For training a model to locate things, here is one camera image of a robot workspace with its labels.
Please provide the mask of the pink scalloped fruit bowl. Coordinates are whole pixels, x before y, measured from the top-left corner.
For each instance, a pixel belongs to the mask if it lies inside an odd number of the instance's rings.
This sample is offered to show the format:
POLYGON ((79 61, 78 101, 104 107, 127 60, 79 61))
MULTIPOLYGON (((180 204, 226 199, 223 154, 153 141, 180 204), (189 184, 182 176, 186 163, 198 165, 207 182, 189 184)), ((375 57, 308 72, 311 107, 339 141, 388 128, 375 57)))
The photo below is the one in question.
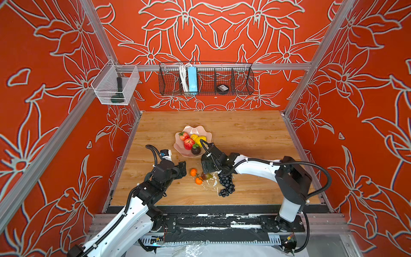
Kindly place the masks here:
POLYGON ((186 126, 181 132, 175 134, 174 149, 183 157, 197 158, 205 153, 200 141, 211 143, 212 133, 207 132, 203 126, 186 126))

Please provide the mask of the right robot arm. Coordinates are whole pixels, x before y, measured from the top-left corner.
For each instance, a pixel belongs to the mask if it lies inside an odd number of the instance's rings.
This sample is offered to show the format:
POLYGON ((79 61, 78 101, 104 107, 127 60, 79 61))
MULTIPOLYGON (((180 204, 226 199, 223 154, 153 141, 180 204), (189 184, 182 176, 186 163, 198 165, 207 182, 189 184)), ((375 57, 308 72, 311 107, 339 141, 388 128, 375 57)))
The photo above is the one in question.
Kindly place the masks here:
POLYGON ((283 195, 283 202, 275 220, 269 223, 269 228, 273 232, 291 233, 280 244, 279 249, 282 252, 296 254, 304 250, 310 239, 310 228, 306 228, 305 241, 301 247, 298 247, 293 224, 299 214, 302 214, 304 219, 308 220, 304 207, 311 197, 329 189, 332 183, 330 173, 317 164, 296 161, 290 156, 285 156, 281 160, 263 160, 239 153, 226 155, 214 143, 207 143, 204 140, 200 142, 205 151, 201 157, 203 173, 216 172, 218 174, 219 182, 223 186, 223 189, 218 193, 219 196, 228 197, 234 192, 235 188, 232 181, 234 174, 253 175, 278 184, 283 195), (309 189, 313 179, 305 170, 305 166, 314 167, 324 173, 327 178, 326 184, 314 192, 310 192, 309 189))

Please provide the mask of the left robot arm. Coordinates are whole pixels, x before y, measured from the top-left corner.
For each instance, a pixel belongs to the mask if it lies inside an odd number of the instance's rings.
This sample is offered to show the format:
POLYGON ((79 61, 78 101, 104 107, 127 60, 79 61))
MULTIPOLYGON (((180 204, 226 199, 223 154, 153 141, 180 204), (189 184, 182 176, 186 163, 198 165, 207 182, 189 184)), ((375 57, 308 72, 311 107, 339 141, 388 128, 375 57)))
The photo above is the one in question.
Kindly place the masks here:
POLYGON ((154 165, 148 179, 133 188, 124 208, 83 246, 75 245, 68 257, 120 257, 151 230, 163 226, 163 212, 155 204, 166 196, 176 179, 187 175, 186 162, 175 165, 162 160, 154 165))

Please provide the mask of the dark purple mangosteen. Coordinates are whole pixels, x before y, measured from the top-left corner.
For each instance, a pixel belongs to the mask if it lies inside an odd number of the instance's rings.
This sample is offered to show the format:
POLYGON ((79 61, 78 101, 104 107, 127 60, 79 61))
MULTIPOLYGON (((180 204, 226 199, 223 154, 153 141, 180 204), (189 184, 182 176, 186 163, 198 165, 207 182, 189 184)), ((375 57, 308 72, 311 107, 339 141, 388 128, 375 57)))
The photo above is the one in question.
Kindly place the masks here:
POLYGON ((193 155, 199 155, 201 153, 201 147, 197 143, 195 143, 191 148, 191 153, 193 155))

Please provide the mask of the red strawberry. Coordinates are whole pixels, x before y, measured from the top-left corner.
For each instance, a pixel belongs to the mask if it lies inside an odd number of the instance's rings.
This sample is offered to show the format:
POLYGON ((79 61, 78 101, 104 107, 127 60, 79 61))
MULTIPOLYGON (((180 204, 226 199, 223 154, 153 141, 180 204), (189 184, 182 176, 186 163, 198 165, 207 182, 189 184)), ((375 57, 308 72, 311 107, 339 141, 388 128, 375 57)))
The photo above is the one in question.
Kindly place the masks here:
POLYGON ((180 140, 185 141, 188 138, 190 138, 190 135, 187 132, 183 131, 183 132, 179 133, 179 139, 180 140))

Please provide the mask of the large yellow lemon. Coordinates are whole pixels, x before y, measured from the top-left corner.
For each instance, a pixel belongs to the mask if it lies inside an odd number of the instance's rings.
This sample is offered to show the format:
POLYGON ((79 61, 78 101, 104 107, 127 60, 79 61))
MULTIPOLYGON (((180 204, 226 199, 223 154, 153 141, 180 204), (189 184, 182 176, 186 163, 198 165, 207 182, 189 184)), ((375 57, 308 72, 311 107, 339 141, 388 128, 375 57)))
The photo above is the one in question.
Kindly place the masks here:
POLYGON ((207 141, 207 137, 206 136, 198 136, 196 139, 195 139, 195 143, 200 147, 200 148, 202 148, 203 146, 201 145, 201 141, 207 141))

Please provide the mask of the red apple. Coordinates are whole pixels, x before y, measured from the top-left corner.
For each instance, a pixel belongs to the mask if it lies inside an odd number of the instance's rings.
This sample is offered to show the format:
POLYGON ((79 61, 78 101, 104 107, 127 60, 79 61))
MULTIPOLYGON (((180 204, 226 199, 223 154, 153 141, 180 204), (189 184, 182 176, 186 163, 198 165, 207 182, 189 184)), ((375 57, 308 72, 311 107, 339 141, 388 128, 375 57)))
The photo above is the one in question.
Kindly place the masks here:
POLYGON ((191 150, 192 146, 195 144, 195 141, 191 138, 188 138, 184 141, 184 148, 186 150, 191 150))

